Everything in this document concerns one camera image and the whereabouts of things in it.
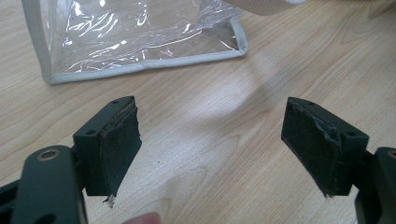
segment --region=black plastic bracket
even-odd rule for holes
[[[325,195],[348,195],[360,224],[396,223],[396,149],[366,151],[369,136],[315,103],[290,97],[282,140]]]
[[[21,179],[0,188],[0,223],[87,223],[82,190],[117,196],[141,147],[134,97],[110,102],[74,134],[75,145],[30,155]]]

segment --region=clear plastic bag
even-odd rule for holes
[[[240,10],[220,0],[22,2],[49,83],[208,62],[247,50]]]

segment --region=fingertip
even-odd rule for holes
[[[129,219],[123,224],[161,224],[161,217],[158,213],[152,212]]]

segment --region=screw hole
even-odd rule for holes
[[[393,158],[396,159],[396,150],[389,150],[388,154]]]
[[[353,132],[347,132],[346,134],[349,135],[349,136],[355,136],[355,135],[356,135],[356,134],[353,133]]]
[[[85,132],[85,134],[94,134],[94,133],[96,133],[95,130],[89,130],[89,131]]]
[[[57,148],[49,149],[49,150],[41,152],[37,156],[37,160],[38,161],[50,161],[50,160],[54,159],[55,157],[57,157],[59,155],[59,153],[61,153],[61,151]]]
[[[46,214],[35,221],[35,224],[51,224],[55,221],[55,215]]]

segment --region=wooden table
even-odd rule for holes
[[[394,1],[312,0],[244,14],[246,57],[50,86],[20,1],[0,8],[0,185],[107,102],[136,97],[143,146],[114,208],[86,198],[91,223],[151,211],[163,223],[353,223],[354,198],[326,199],[280,140],[288,96],[322,105],[396,147]]]

